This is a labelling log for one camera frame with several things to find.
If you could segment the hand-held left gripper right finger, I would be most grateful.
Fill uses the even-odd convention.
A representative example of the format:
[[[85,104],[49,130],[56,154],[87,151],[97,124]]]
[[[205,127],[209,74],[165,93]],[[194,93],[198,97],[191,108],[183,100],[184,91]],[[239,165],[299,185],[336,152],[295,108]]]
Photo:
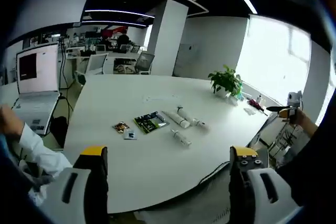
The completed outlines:
[[[295,223],[302,210],[287,182],[248,147],[230,147],[229,223]]]

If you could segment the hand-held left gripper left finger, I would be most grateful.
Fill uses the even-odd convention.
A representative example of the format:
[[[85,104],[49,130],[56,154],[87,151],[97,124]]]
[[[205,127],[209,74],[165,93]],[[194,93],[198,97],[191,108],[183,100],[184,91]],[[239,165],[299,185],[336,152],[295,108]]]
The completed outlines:
[[[107,178],[107,147],[87,147],[49,184],[44,214],[51,223],[109,223]]]

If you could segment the person's right hand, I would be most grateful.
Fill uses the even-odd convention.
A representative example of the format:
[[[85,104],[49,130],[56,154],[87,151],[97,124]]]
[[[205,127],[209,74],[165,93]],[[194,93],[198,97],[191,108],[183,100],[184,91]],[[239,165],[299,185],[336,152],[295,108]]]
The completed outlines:
[[[306,115],[301,109],[297,109],[295,116],[295,125],[300,126],[302,129],[305,127]]]

